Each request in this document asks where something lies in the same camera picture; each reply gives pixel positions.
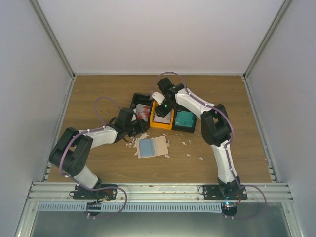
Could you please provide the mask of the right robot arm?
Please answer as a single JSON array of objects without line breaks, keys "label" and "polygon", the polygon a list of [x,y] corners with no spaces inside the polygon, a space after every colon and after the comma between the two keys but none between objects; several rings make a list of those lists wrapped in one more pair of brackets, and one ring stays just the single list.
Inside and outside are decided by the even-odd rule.
[{"label": "right robot arm", "polygon": [[161,79],[157,86],[161,92],[151,92],[151,97],[158,103],[155,109],[157,115],[164,117],[179,105],[200,119],[202,137],[211,146],[218,168],[219,196],[230,200],[236,195],[240,180],[231,153],[235,132],[226,108],[201,99],[182,83],[172,84],[167,77]]}]

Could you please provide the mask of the yellow bin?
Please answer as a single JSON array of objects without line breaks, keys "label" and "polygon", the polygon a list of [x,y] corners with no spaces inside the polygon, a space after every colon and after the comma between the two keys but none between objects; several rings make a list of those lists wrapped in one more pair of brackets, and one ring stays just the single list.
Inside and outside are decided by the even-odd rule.
[{"label": "yellow bin", "polygon": [[149,117],[149,123],[151,128],[159,128],[165,130],[172,130],[172,124],[174,119],[174,110],[172,109],[165,117],[159,117],[155,111],[158,103],[154,101]]}]

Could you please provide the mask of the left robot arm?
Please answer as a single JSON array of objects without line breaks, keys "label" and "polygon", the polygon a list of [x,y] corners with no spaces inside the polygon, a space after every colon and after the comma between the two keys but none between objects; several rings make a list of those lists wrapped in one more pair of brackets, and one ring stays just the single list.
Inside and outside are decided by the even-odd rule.
[{"label": "left robot arm", "polygon": [[100,128],[77,130],[68,127],[50,152],[49,162],[58,167],[61,175],[68,175],[81,185],[90,199],[97,199],[102,193],[102,181],[86,165],[90,150],[117,143],[126,136],[135,138],[148,129],[148,122],[138,119],[134,110],[124,107],[117,117]]}]

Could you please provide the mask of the black bin with red cards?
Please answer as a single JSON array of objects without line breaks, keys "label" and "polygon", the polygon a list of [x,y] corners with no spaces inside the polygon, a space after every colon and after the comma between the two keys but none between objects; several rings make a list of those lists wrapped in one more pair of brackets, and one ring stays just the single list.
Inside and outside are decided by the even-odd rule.
[{"label": "black bin with red cards", "polygon": [[149,94],[134,93],[130,104],[130,109],[134,112],[132,121],[143,120],[150,127],[152,104]]}]

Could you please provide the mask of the black bin with teal cards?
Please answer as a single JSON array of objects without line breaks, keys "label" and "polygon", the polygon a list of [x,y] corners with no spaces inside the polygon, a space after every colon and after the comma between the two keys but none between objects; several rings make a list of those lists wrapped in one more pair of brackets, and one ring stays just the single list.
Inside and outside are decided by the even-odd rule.
[{"label": "black bin with teal cards", "polygon": [[174,108],[174,119],[172,123],[172,130],[187,133],[194,133],[196,127],[197,117],[187,108],[176,105]]}]

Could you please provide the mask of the beige card holder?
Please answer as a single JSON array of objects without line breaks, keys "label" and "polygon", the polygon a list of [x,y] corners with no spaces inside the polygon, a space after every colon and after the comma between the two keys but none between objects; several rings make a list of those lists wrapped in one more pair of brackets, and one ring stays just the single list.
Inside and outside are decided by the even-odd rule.
[{"label": "beige card holder", "polygon": [[165,136],[138,140],[136,142],[136,148],[137,157],[139,159],[164,156],[169,153]]}]

